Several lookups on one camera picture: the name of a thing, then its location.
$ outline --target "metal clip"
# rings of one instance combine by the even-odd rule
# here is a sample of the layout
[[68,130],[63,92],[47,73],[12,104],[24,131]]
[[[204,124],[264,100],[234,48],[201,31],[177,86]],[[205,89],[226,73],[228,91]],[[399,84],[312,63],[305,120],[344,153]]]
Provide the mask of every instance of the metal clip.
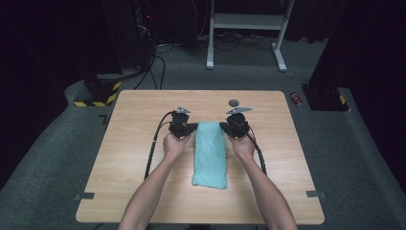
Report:
[[183,107],[178,107],[178,108],[176,109],[176,112],[177,112],[177,113],[191,113],[190,110],[188,110],[188,109],[186,109],[186,108],[183,108]]
[[235,107],[234,109],[226,112],[226,114],[236,114],[236,113],[241,113],[241,112],[246,112],[253,110],[252,107]]

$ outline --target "red object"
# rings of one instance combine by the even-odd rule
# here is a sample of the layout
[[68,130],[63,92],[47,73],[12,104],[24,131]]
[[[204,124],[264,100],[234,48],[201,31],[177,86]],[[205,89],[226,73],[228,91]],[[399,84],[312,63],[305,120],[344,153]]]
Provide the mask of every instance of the red object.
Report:
[[302,107],[302,101],[296,92],[290,93],[290,98],[292,99],[292,102],[296,105],[296,107]]

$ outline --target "forearm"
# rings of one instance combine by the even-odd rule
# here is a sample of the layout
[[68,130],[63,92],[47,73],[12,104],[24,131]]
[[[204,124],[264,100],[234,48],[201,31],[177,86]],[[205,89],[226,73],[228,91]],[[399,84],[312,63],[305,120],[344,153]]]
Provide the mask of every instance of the forearm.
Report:
[[146,229],[149,220],[158,206],[161,193],[173,164],[173,159],[164,158],[137,189],[125,209],[119,227],[120,230]]
[[268,229],[298,229],[289,205],[277,186],[262,172],[252,157],[240,160],[248,173]]

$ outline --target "person's right hand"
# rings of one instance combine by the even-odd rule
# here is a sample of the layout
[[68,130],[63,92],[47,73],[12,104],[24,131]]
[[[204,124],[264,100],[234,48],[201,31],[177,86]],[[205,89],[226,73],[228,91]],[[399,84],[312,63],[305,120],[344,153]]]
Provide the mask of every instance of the person's right hand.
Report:
[[238,158],[245,159],[247,157],[253,158],[255,146],[247,135],[240,138],[234,138],[228,136],[228,139],[233,145],[233,151],[238,156]]

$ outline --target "hand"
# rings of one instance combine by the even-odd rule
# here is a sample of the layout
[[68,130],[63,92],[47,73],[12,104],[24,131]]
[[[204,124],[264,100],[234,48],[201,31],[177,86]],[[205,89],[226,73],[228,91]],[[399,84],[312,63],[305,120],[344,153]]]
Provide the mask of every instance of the hand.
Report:
[[240,138],[228,136],[228,139],[231,141],[231,144],[233,145],[233,151],[240,160],[245,159],[246,157],[253,158],[254,155],[255,150],[254,143],[250,140],[250,138],[247,135],[244,135],[243,137]]
[[189,139],[191,139],[190,135],[178,139],[173,133],[168,133],[164,138],[165,157],[177,159],[185,150],[186,143],[188,143]]

